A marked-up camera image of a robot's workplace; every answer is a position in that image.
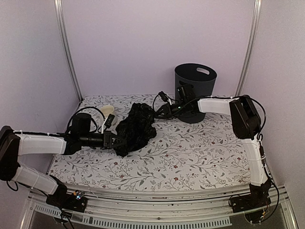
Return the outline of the black plastic trash bag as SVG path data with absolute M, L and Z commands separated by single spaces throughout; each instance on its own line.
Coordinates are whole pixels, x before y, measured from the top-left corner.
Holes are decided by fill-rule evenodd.
M 153 127 L 154 110 L 146 103 L 133 103 L 127 118 L 116 126 L 116 133 L 126 141 L 122 146 L 115 147 L 118 156 L 125 157 L 147 146 L 148 142 L 157 135 Z

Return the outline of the dark grey trash bin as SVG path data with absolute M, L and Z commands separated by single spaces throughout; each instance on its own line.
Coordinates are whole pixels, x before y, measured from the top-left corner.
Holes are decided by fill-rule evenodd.
M 198 69 L 206 70 L 207 73 L 200 72 Z M 192 85 L 196 97 L 212 95 L 217 73 L 212 68 L 197 64 L 184 63 L 175 67 L 175 99 L 180 100 L 177 88 L 184 85 Z M 204 120 L 206 113 L 189 111 L 179 114 L 178 119 L 189 124 L 196 124 Z

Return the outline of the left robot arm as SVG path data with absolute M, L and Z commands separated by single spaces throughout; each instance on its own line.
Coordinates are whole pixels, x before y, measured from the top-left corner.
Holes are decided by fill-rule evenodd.
M 70 156 L 83 147 L 112 149 L 126 144 L 111 131 L 92 132 L 91 123 L 90 114 L 78 113 L 71 118 L 65 133 L 23 132 L 4 126 L 0 131 L 0 179 L 40 190 L 60 207 L 67 207 L 71 203 L 67 187 L 57 178 L 23 165 L 19 158 L 35 154 Z

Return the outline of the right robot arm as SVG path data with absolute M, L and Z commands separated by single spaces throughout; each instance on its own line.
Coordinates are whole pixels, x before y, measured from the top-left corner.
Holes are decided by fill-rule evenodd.
M 246 198 L 246 203 L 250 208 L 258 207 L 268 196 L 272 183 L 265 169 L 265 153 L 261 133 L 265 120 L 260 118 L 255 107 L 258 102 L 248 95 L 236 97 L 197 96 L 190 84 L 178 87 L 177 92 L 179 100 L 171 99 L 163 91 L 157 94 L 165 104 L 155 111 L 155 118 L 173 119 L 189 113 L 230 116 L 233 133 L 244 146 L 250 168 L 250 194 Z

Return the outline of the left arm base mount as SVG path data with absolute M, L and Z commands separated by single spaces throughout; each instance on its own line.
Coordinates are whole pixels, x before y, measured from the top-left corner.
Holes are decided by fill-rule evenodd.
M 52 195 L 48 195 L 46 203 L 57 207 L 58 209 L 67 209 L 84 213 L 87 207 L 88 199 L 85 192 L 75 190 L 73 193 L 67 193 L 65 189 L 59 189 Z

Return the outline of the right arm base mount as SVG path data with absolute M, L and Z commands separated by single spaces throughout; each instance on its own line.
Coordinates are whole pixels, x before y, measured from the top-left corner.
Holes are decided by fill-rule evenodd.
M 228 200 L 233 213 L 261 208 L 271 204 L 268 192 L 233 195 Z

